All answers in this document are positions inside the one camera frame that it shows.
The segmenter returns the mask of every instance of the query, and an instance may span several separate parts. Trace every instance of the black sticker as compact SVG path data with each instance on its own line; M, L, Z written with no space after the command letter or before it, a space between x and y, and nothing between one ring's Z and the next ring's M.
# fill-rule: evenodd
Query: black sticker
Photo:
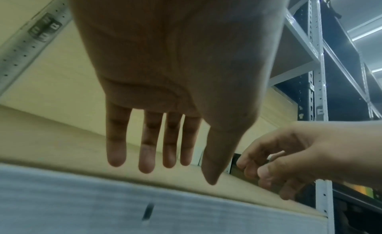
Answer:
M28 33L38 41L47 42L61 27L62 23L55 20L52 14L46 13Z

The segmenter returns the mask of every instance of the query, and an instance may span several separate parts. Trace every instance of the metal shelving rack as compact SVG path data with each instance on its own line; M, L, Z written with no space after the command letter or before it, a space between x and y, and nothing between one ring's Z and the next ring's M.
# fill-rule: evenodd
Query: metal shelving rack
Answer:
M341 61L336 57L334 52L330 49L329 45L323 40L323 29L322 29L322 19L321 19L321 0L291 0L290 6L285 10L285 27L283 35L281 37L281 42L279 50L276 55L275 64L271 73L271 79L269 81L269 86L278 85L278 87L283 88L280 84L284 84L284 88L290 85L291 88L295 88L294 84L297 84L298 92L296 97L291 97L296 99L299 104L298 118L299 120L305 121L328 121L330 119L328 112L328 93L327 93L327 81L325 75L325 58L330 57L330 59L335 63L335 65L342 72L346 80L352 85L354 90L358 92L361 98L367 102L368 113L370 118L373 116L382 117L381 114L376 110L373 104L370 102L368 84L366 83L365 67L362 67L362 75L364 81L365 91L357 84L355 79L342 65ZM71 20L70 12L66 5L66 0L53 0L46 8L44 8L39 14L37 14L31 21L27 22L16 34L10 38L5 44L0 48L0 95L7 90L12 83L24 72L24 70L33 62L35 58L38 57L40 52L57 36L61 29L68 24ZM293 17L298 9L308 4L308 20L304 22L306 24L307 32L303 30L297 20ZM37 177L47 179L47 175L52 173L46 171L37 171L29 169L18 169L18 167L9 167L5 165L0 165L0 172L2 176L7 175L10 179L26 174L32 176L36 183L39 181ZM54 174L55 180L50 180L54 187L54 182L61 181L65 179L66 181L76 181L77 184L85 185L90 184L92 187L99 185L113 185L117 186L116 183L106 183L101 181L95 183L93 179L87 179L82 177L73 177L65 174ZM288 222L282 222L282 224L268 223L267 230L258 229L257 233L265 233L270 231L273 233L281 233L286 231L286 226L291 229L288 233L328 233L334 234L334 209L333 209L333 186L330 181L317 181L315 189L315 206L316 208L328 217L327 222L314 222L313 220L303 217L293 213L288 213L286 211L275 211L275 210L262 210L265 211L269 216L277 217L280 220L281 216L288 220ZM125 190L138 188L137 186L125 186ZM170 196L174 200L172 205L179 204L180 202L189 203L191 199L200 201L204 205L211 206L211 215L218 215L221 208L231 208L236 210L238 213L257 213L257 207L250 205L243 205L242 203L234 201L222 201L216 200L212 197L197 196L194 194L184 194L180 191L167 191L159 188L149 188L141 189L141 193L145 193L149 196L155 196L156 194L161 194L159 201L165 201ZM176 219L179 216L184 215L184 213L179 213L179 215L172 215L172 218ZM239 220L245 222L249 225L251 220ZM253 222L250 226L264 226L261 221L266 222L264 219L259 219L259 221ZM306 226L301 226L301 222L307 223ZM300 223L294 228L293 223ZM193 229L189 227L186 233L192 233L192 231L201 231L203 229ZM145 233L151 233L155 230L146 230ZM242 233L249 233L249 230L243 230Z

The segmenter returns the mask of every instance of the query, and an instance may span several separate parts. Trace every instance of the black mark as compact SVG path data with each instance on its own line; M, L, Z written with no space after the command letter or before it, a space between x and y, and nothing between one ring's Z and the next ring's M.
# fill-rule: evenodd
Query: black mark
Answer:
M150 220L150 217L151 217L153 209L154 209L154 204L153 203L149 203L147 205L147 207L146 207L146 210L144 211L142 220Z

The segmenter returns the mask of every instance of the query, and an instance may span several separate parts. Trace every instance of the shelving unit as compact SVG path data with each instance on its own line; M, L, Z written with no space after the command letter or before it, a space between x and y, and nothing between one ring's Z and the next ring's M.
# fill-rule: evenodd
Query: shelving unit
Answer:
M330 12L326 10L325 0L291 0L288 9L285 11L285 26L281 37L279 49L277 51L274 67L271 73L269 86L278 87L287 96L299 104L298 118L302 121L366 121L370 119L380 119L382 115L378 111L378 93L382 91L375 78L370 78L370 73L365 66L362 57L355 49L351 47L335 47L333 42L345 42L350 40L344 33L341 25L335 18L331 18ZM37 25L43 23L45 27L37 34L31 33L31 30ZM71 20L70 12L67 9L65 0L53 0L43 11L37 14L31 21L20 29L0 48L0 95L5 92L13 82L24 72L24 70L38 57L39 53L57 36L61 29ZM338 36L331 40L330 33L327 30L334 30L338 35L345 34L345 39ZM9 175L10 178L20 179L22 175L29 174L35 181L48 179L50 172L24 169L22 167L0 165L2 175ZM111 182L96 181L91 179L77 178L65 174L54 174L54 182L63 181L70 184L88 185L90 188L96 188L97 185L110 186L116 188L117 184ZM277 220L288 220L285 225L290 226L289 233L304 233L308 227L294 224L301 222L300 216L288 211L275 211L270 209L256 208L250 205L243 205L239 202L224 201L203 195L186 195L181 191L164 191L161 188L137 187L132 185L124 186L126 191L136 188L139 191L131 193L131 197L142 201L142 207L147 205L147 200L140 199L139 195L145 192L146 195L154 198L157 194L161 196L158 200L164 201L165 198L173 198L171 204L182 205L192 200L199 201L203 205L211 207L210 216L220 215L222 208L234 209L237 213L258 214L260 211L266 212L267 217L275 217ZM317 181L315 185L315 207L327 217L325 221L315 222L312 218L307 218L306 223L312 223L309 233L327 233L334 234L334 207L333 197L349 201L344 196L352 195L350 192L344 192L343 189L334 185L330 181ZM171 218L177 217L173 209L163 209L163 213L171 213ZM200 215L203 210L195 209L194 215L185 215L184 217L194 218ZM252 219L239 220L242 225L249 224ZM222 231L219 229L219 223L215 223L213 231ZM264 226L260 219L254 225ZM285 226L273 225L273 222L267 222L267 230L258 229L258 233L285 231ZM163 230L173 228L171 225L161 226ZM191 233L193 229L182 229L181 231Z

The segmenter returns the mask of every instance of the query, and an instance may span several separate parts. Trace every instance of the human hand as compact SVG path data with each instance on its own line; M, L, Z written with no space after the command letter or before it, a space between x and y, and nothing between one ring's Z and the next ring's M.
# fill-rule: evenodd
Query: human hand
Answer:
M381 137L382 122L296 122L253 141L236 164L262 188L283 185L285 200L317 179L381 187Z
M139 169L150 173L163 113L163 164L191 162L203 118L202 171L215 184L259 115L288 0L69 0L106 95L107 158L126 159L132 109L144 110Z

